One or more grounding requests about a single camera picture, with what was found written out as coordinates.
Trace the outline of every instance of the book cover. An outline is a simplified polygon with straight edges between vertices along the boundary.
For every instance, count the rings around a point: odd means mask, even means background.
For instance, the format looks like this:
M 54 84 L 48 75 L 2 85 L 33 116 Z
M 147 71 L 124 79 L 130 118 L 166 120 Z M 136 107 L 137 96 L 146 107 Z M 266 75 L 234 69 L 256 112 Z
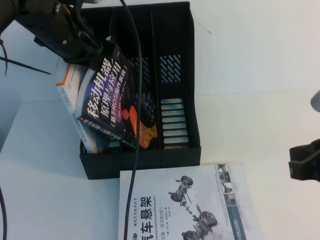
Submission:
M 120 173 L 119 240 L 131 175 Z M 138 170 L 127 239 L 262 240 L 241 164 Z
M 81 84 L 75 116 L 116 140 L 135 147 L 137 142 L 138 76 L 117 48 L 106 56 L 100 71 L 89 69 Z M 156 103 L 142 85 L 140 146 L 157 143 Z
M 56 67 L 57 83 L 55 85 L 71 115 L 87 153 L 103 153 L 108 147 L 108 139 L 75 118 L 79 88 L 87 70 L 88 68 L 85 66 L 68 64 L 60 59 Z

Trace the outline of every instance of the black cable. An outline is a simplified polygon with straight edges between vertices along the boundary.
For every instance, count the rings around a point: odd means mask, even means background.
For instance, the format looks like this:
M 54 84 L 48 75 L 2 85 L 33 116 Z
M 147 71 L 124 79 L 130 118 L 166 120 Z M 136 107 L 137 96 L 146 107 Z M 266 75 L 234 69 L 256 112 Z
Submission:
M 2 194 L 1 186 L 0 186 L 0 205 L 2 210 L 2 218 L 3 218 L 3 240 L 7 240 L 7 212 L 6 212 L 6 206 L 5 206 L 5 199 L 4 195 Z
M 4 53 L 4 59 L 5 59 L 5 74 L 4 74 L 4 76 L 6 76 L 7 70 L 8 70 L 8 56 L 7 56 L 7 51 L 6 51 L 6 48 L 4 45 L 4 41 L 1 40 L 1 38 L 0 38 L 0 45 L 1 45 L 3 53 Z
M 135 161 L 134 161 L 134 167 L 132 170 L 131 175 L 131 182 L 130 182 L 130 188 L 128 193 L 128 199 L 126 202 L 126 208 L 125 208 L 125 223 L 124 223 L 124 236 L 123 239 L 127 240 L 128 238 L 128 225 L 129 225 L 129 212 L 130 212 L 130 203 L 131 203 L 131 197 L 132 197 L 132 191 L 134 188 L 135 183 L 135 176 L 136 176 L 136 170 L 138 166 L 138 159 L 139 159 L 139 149 L 140 149 L 140 119 L 141 119 L 141 93 L 142 93 L 142 53 L 141 53 L 141 45 L 139 40 L 138 31 L 134 22 L 134 19 L 132 18 L 132 15 L 130 13 L 130 10 L 128 6 L 126 5 L 124 0 L 120 0 L 124 7 L 125 14 L 127 15 L 128 19 L 132 23 L 132 28 L 134 30 L 134 38 L 137 45 L 137 51 L 138 51 L 138 60 L 139 60 L 139 77 L 138 77 L 138 103 L 137 103 L 137 123 L 136 123 L 136 150 L 135 150 Z

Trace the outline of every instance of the black desk organizer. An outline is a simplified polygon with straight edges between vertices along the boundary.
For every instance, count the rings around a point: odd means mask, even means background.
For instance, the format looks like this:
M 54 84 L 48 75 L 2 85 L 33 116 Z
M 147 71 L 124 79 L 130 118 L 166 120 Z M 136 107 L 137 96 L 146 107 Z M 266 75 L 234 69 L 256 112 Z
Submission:
M 141 149 L 138 169 L 198 166 L 201 146 L 194 101 L 195 30 L 190 3 L 135 5 L 129 9 L 141 42 L 143 79 L 150 83 L 157 101 L 158 146 L 155 150 Z M 106 38 L 115 12 L 121 13 L 121 18 L 112 34 L 117 35 L 117 43 L 131 64 L 137 65 L 134 33 L 122 7 L 88 8 L 81 13 L 94 33 Z M 179 129 L 167 129 L 170 122 L 171 128 L 178 123 Z M 120 171 L 133 169 L 135 149 L 120 143 L 106 154 L 87 154 L 81 143 L 80 159 L 88 179 L 118 178 Z

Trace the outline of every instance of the printed title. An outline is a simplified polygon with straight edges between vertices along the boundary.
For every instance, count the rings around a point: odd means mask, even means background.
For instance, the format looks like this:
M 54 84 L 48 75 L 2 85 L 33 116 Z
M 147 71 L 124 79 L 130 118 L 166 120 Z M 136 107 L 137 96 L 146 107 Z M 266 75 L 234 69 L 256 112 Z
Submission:
M 102 67 L 93 80 L 94 87 L 91 88 L 87 105 L 87 113 L 94 119 L 99 118 L 98 106 L 101 104 L 100 113 L 110 119 L 113 127 L 116 126 L 117 100 L 126 72 L 127 70 L 122 69 L 117 61 L 111 59 L 110 62 L 104 58 Z

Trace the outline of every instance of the white surface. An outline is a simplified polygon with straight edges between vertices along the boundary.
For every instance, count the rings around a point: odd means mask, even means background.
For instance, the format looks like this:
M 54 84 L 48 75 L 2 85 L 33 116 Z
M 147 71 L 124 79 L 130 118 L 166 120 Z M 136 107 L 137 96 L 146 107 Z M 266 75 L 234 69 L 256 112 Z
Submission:
M 59 57 L 34 43 L 34 37 L 15 21 L 1 35 L 9 59 L 52 75 L 9 63 L 5 76 L 5 62 L 0 60 L 0 151 L 21 103 L 60 99 L 55 86 Z
M 290 179 L 288 166 L 289 148 L 320 136 L 314 93 L 195 101 L 201 164 L 242 162 L 266 240 L 319 239 L 320 183 Z M 117 239 L 119 180 L 86 179 L 79 137 L 62 102 L 21 106 L 0 153 L 0 183 L 8 240 Z
M 119 180 L 89 181 L 79 144 L 62 101 L 21 105 L 0 153 L 8 240 L 117 239 Z
M 190 2 L 195 19 L 196 95 L 320 89 L 320 1 Z M 119 5 L 119 0 L 103 0 L 85 7 Z M 34 36 L 18 23 L 1 37 L 10 59 L 53 73 L 58 57 L 35 44 Z M 12 64 L 5 78 L 4 71 L 0 62 L 0 112 L 5 116 L 0 119 L 0 148 L 20 102 L 59 99 L 50 76 Z
M 290 178 L 289 149 L 320 137 L 315 91 L 202 96 L 201 164 L 242 162 L 266 240 L 318 240 L 320 183 Z

